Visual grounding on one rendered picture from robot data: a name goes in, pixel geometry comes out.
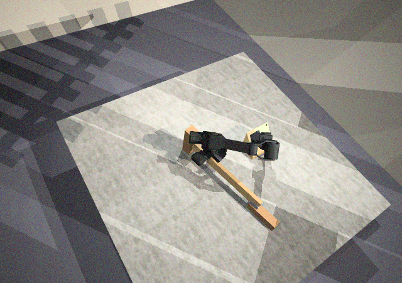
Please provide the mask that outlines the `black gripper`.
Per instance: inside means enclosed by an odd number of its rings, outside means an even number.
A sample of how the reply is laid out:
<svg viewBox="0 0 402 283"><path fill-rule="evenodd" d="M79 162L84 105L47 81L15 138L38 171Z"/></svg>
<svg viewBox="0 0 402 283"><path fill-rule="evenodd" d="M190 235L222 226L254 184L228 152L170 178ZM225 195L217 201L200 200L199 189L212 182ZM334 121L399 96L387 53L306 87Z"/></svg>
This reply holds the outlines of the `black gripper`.
<svg viewBox="0 0 402 283"><path fill-rule="evenodd" d="M198 166L203 165L205 161L207 161L210 157L210 151L203 150L196 152L195 154L192 155L191 160L194 161Z"/></svg>

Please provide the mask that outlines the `long tan wooden rail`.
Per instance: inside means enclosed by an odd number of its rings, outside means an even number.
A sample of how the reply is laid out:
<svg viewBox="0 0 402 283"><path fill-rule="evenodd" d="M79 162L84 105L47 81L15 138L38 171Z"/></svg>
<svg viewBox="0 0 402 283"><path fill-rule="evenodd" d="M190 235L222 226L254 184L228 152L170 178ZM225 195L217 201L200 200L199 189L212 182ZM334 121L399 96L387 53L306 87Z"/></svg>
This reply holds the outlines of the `long tan wooden rail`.
<svg viewBox="0 0 402 283"><path fill-rule="evenodd" d="M192 149L195 152L203 150L200 144L193 144ZM258 207L262 201L243 183L241 183L230 171L228 171L221 163L217 163L216 160L211 157L206 161L210 166L212 166L226 181L228 181L238 192L240 192L243 197L245 197L249 202L255 203Z"/></svg>

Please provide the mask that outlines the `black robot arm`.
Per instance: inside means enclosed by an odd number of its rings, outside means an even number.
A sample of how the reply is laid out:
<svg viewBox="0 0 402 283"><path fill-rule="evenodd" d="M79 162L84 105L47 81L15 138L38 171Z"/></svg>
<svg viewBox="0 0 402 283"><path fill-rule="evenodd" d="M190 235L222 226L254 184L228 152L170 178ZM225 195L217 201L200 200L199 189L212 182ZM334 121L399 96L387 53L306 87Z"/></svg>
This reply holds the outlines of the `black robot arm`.
<svg viewBox="0 0 402 283"><path fill-rule="evenodd" d="M226 139L222 134L216 132L190 131L189 143L201 144L201 148L210 151L209 157L213 157L217 163L227 155L227 149L244 152L250 156L257 156L264 161L275 161L278 159L280 143L272 140L270 132L256 131L250 135L251 142L241 142ZM264 150L264 157L257 155L258 147Z"/></svg>

